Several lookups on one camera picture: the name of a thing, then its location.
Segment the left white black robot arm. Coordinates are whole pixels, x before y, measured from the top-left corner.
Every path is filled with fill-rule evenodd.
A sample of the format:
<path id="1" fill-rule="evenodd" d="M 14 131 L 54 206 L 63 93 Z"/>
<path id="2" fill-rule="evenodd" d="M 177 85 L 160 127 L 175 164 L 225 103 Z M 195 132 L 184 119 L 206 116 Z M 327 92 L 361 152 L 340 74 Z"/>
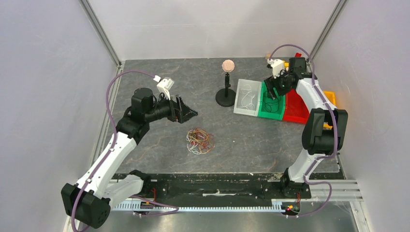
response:
<path id="1" fill-rule="evenodd" d="M 166 118 L 180 124 L 197 116 L 177 95 L 175 100 L 158 97 L 151 89 L 143 87 L 134 91 L 131 105 L 117 123 L 115 131 L 103 153 L 90 169 L 74 184 L 65 184 L 61 190 L 67 215 L 71 217 L 72 230 L 76 222 L 88 227 L 102 226 L 111 210 L 127 198 L 138 195 L 147 197 L 152 190 L 148 177 L 140 171 L 132 171 L 123 180 L 109 185 L 110 180 L 124 159 L 137 147 L 150 129 L 150 123 Z"/>

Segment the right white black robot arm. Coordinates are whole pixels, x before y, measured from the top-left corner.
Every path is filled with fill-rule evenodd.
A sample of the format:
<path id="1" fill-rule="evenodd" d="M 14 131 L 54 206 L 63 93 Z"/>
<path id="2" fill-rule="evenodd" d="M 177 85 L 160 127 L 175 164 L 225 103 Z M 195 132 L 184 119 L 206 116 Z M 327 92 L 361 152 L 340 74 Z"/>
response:
<path id="1" fill-rule="evenodd" d="M 314 72 L 308 71 L 305 58 L 290 58 L 288 67 L 281 59 L 269 58 L 267 67 L 272 70 L 272 75 L 264 81 L 269 95 L 277 98 L 295 90 L 309 110 L 302 132 L 303 149 L 279 182 L 284 197 L 296 197 L 308 193 L 309 177 L 318 164 L 342 148 L 348 113 L 328 100 Z"/>

